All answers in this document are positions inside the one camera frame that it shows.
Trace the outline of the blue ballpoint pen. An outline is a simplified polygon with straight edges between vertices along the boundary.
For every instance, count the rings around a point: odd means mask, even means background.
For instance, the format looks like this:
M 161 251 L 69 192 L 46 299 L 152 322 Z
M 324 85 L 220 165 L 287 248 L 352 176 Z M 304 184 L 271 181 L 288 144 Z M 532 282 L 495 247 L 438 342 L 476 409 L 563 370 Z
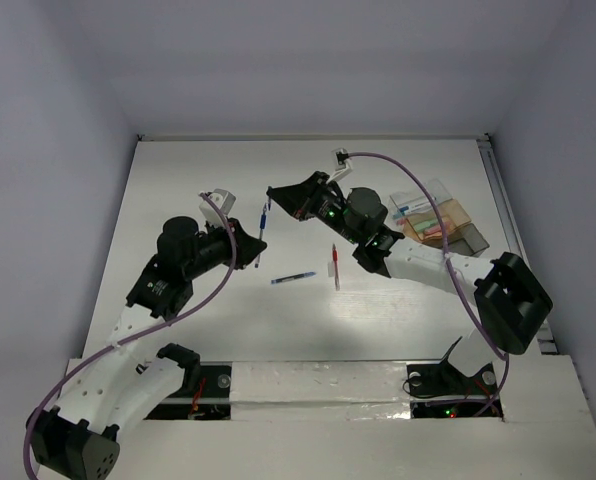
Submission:
M 262 241 L 264 238 L 264 232 L 265 232 L 266 222 L 267 222 L 267 215 L 268 215 L 270 209 L 271 209 L 271 199 L 269 197 L 267 197 L 265 200 L 265 203 L 263 204 L 262 212 L 261 212 L 261 216 L 260 216 L 260 224 L 259 224 L 259 240 L 260 241 Z M 259 265 L 261 262 L 261 255 L 262 255 L 262 253 L 259 253 L 255 259 L 255 262 L 254 262 L 255 269 L 259 268 Z

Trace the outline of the blue ink refill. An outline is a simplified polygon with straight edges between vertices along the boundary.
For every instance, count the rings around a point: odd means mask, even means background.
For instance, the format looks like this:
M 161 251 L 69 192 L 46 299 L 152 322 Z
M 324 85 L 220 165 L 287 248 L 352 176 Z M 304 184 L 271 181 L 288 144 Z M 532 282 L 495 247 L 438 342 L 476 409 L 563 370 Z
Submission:
M 292 282 L 292 281 L 296 281 L 296 280 L 311 278 L 311 277 L 314 277 L 315 275 L 316 275 L 316 272 L 314 272 L 314 271 L 292 274 L 292 275 L 272 279 L 270 281 L 270 284 L 278 285 L 278 284 L 283 284 L 283 283 Z

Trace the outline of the red gel pen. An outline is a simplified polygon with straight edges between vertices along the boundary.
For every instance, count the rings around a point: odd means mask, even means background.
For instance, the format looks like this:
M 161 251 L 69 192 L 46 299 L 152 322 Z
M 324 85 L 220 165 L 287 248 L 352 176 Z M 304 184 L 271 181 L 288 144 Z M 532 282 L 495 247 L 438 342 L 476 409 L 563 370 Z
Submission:
M 332 260 L 331 260 L 331 268 L 333 272 L 334 278 L 334 286 L 336 291 L 340 291 L 340 275 L 339 275 L 339 265 L 338 265 L 338 251 L 335 243 L 332 243 L 331 248 Z

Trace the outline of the white marker blue cap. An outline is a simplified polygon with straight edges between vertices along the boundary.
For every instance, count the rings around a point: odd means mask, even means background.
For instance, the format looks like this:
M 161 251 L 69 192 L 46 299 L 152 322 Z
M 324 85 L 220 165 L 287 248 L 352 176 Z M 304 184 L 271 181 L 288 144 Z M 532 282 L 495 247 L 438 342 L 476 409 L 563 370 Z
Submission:
M 426 197 L 419 197 L 398 206 L 398 211 L 413 211 L 414 214 L 431 210 L 432 206 Z

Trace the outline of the green correction tape pen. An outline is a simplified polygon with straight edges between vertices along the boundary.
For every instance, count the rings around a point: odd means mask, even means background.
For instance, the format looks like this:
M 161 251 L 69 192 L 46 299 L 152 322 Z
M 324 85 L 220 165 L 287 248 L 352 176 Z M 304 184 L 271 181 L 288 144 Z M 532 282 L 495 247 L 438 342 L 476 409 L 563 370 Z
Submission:
M 417 224 L 411 224 L 411 227 L 416 234 L 423 234 L 425 232 L 425 230 L 430 227 L 430 223 L 429 222 L 420 222 Z

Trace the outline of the orange highlighter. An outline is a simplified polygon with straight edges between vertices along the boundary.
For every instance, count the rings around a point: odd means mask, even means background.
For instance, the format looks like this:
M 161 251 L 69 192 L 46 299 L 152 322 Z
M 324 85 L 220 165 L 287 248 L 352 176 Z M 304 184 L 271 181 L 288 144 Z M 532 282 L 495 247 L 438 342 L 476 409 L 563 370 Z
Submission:
M 423 231 L 423 234 L 425 237 L 427 237 L 427 236 L 441 235 L 442 232 L 445 232 L 446 234 L 450 234 L 453 232 L 453 228 L 451 226 L 446 226 L 444 229 L 442 229 L 441 225 L 438 224 L 438 225 L 435 225 L 435 226 L 425 229 Z

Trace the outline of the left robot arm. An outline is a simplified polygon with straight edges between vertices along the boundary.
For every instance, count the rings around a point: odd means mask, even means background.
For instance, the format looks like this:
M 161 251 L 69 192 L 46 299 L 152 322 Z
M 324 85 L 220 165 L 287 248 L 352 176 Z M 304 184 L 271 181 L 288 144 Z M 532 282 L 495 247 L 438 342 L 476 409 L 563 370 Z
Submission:
M 167 220 L 102 353 L 81 362 L 29 417 L 25 442 L 34 460 L 69 479 L 107 478 L 136 426 L 202 380 L 199 354 L 158 339 L 157 328 L 174 323 L 195 279 L 221 265 L 243 269 L 266 247 L 236 219 L 204 230 L 190 217 Z

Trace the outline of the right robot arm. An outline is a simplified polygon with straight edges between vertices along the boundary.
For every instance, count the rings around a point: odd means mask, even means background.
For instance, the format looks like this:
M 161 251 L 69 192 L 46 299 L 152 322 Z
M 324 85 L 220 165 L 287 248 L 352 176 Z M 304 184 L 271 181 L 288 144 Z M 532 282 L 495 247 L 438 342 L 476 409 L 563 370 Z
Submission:
M 299 221 L 322 221 L 355 247 L 367 272 L 411 280 L 458 296 L 476 315 L 476 326 L 459 339 L 438 368 L 440 384 L 460 392 L 497 354 L 522 355 L 553 308 L 553 302 L 525 261 L 505 252 L 493 260 L 467 257 L 426 246 L 390 229 L 388 209 L 372 189 L 344 195 L 323 172 L 268 197 Z

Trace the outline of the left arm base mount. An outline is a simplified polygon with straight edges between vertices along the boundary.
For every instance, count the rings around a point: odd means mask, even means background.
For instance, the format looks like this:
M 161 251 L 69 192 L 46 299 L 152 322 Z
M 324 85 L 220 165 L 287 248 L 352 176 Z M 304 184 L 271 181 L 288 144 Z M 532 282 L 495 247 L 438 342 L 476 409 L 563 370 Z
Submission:
M 195 351 L 169 343 L 161 348 L 157 357 L 172 360 L 184 371 L 181 386 L 170 398 L 191 399 L 205 380 L 201 397 L 227 399 L 230 395 L 232 365 L 228 363 L 204 363 Z

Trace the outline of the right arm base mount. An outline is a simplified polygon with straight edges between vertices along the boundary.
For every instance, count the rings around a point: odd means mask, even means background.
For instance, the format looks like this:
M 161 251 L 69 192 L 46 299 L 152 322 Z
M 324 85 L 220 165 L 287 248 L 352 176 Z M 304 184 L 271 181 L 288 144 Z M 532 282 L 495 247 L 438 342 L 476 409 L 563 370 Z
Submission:
M 449 362 L 449 356 L 458 345 L 456 340 L 436 363 L 414 363 L 407 366 L 407 378 L 402 390 L 415 399 L 435 399 L 446 396 L 469 397 L 481 392 L 478 383 L 483 384 L 491 376 L 496 386 L 493 364 L 482 366 L 475 374 L 466 376 Z

